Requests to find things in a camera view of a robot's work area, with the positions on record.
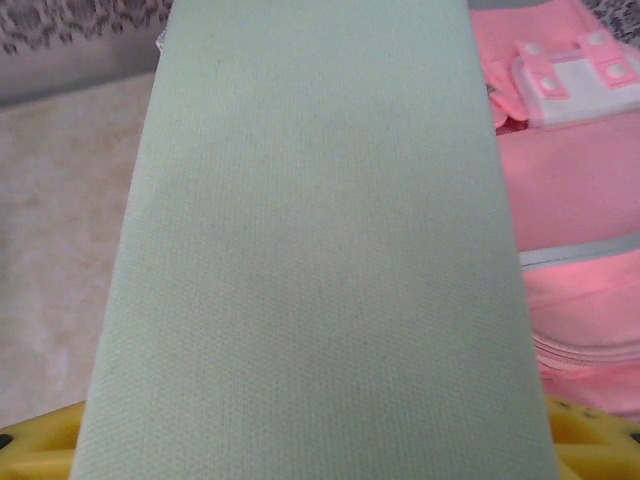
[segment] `yellow plastic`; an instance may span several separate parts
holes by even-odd
[[[561,480],[640,480],[640,425],[552,397],[547,409]],[[83,413],[78,403],[0,430],[13,438],[0,480],[66,480]]]

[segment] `patterned fabric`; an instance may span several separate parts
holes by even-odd
[[[83,37],[164,23],[173,0],[0,0],[0,45],[8,55]]]
[[[613,34],[640,48],[640,0],[584,0]]]

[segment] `beige carpet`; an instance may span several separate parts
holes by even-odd
[[[86,396],[152,83],[0,110],[0,427]]]

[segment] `pink bag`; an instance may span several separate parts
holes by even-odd
[[[578,0],[472,22],[543,386],[640,421],[640,54]]]

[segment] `mint green fabric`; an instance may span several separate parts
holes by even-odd
[[[552,479],[466,3],[177,2],[73,478]]]

